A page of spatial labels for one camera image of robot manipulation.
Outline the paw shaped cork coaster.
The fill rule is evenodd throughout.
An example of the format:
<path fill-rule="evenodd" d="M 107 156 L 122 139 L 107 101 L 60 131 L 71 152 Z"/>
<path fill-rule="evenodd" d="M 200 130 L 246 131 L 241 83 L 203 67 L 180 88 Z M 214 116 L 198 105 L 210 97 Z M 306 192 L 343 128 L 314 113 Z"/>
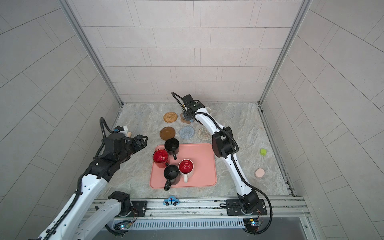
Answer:
<path fill-rule="evenodd" d="M 180 114 L 180 118 L 181 118 L 181 122 L 182 122 L 182 123 L 190 124 L 190 123 L 192 122 L 192 121 L 188 121 L 188 120 L 186 120 L 186 119 L 184 118 L 184 114 L 183 114 L 183 113 Z"/>

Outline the woven rattan round coaster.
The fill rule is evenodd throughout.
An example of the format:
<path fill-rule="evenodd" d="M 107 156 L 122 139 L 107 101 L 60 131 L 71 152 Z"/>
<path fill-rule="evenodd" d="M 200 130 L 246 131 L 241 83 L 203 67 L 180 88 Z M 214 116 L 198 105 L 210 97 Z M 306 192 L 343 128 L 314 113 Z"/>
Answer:
<path fill-rule="evenodd" d="M 163 116 L 163 120 L 166 123 L 174 123 L 178 119 L 178 115 L 175 112 L 168 112 Z"/>

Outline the grey-blue woven round coaster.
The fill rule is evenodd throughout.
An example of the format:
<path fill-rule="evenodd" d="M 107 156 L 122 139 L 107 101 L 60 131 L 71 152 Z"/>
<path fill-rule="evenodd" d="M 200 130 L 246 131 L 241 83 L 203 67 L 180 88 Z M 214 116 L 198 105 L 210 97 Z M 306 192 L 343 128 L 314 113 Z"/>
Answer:
<path fill-rule="evenodd" d="M 191 126 L 185 126 L 180 130 L 179 135 L 182 139 L 191 139 L 195 135 L 195 130 Z"/>

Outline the multicolour woven round coaster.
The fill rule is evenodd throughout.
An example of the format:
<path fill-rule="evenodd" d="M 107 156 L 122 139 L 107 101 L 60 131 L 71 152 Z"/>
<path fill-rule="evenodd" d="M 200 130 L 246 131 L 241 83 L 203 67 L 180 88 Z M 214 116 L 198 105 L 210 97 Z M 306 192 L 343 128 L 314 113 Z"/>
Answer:
<path fill-rule="evenodd" d="M 198 137 L 203 141 L 208 141 L 212 139 L 212 134 L 207 128 L 201 128 L 198 131 Z"/>

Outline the dark brown wooden coaster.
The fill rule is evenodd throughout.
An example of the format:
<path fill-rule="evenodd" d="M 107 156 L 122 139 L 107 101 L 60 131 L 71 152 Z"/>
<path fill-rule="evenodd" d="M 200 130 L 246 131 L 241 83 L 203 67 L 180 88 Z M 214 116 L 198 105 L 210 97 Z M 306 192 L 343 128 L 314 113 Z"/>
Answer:
<path fill-rule="evenodd" d="M 176 135 L 176 131 L 172 127 L 164 127 L 160 131 L 160 138 L 164 141 L 174 138 Z"/>

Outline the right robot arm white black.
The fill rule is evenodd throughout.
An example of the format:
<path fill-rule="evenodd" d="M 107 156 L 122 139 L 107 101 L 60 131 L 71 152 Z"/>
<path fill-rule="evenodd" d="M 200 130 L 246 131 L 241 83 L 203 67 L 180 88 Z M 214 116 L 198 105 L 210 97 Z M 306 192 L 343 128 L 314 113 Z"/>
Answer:
<path fill-rule="evenodd" d="M 260 189 L 252 186 L 241 169 L 237 159 L 239 145 L 234 139 L 232 129 L 219 124 L 208 113 L 206 107 L 199 100 L 194 100 L 191 95 L 181 97 L 172 92 L 173 98 L 182 108 L 186 120 L 195 119 L 202 124 L 212 136 L 213 152 L 219 159 L 223 160 L 237 189 L 239 208 L 244 214 L 257 213 L 259 217 L 269 214 L 268 223 L 262 229 L 250 223 L 245 232 L 252 235 L 260 235 L 268 230 L 273 220 L 273 208 L 268 196 Z"/>

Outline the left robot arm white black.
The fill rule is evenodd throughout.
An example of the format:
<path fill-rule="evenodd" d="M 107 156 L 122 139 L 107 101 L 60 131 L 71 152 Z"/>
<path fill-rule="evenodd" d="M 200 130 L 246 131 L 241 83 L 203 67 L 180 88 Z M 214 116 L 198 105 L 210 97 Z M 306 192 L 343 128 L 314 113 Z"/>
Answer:
<path fill-rule="evenodd" d="M 77 189 L 59 215 L 38 236 L 39 240 L 91 240 L 115 216 L 128 216 L 132 211 L 130 195 L 115 191 L 85 222 L 83 218 L 101 190 L 120 169 L 122 163 L 147 146 L 148 137 L 132 138 L 125 126 L 109 128 L 104 118 L 99 120 L 102 144 L 93 161 L 77 181 Z"/>

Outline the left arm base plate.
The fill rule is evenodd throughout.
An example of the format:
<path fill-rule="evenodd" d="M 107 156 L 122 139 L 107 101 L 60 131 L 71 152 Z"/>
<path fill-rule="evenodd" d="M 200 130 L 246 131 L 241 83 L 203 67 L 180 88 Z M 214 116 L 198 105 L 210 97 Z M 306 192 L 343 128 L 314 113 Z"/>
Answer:
<path fill-rule="evenodd" d="M 121 218 L 144 217 L 147 204 L 147 201 L 125 201 L 122 203 L 122 208 L 118 216 Z"/>

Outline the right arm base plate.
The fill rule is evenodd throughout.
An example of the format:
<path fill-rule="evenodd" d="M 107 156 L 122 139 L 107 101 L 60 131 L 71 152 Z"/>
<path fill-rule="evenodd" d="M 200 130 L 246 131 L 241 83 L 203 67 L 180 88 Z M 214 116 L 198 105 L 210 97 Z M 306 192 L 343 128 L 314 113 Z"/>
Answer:
<path fill-rule="evenodd" d="M 226 200 L 220 204 L 220 208 L 226 209 L 228 216 L 266 216 L 268 215 L 267 205 L 263 199 L 259 199 L 253 212 L 246 213 L 240 206 L 240 200 Z"/>

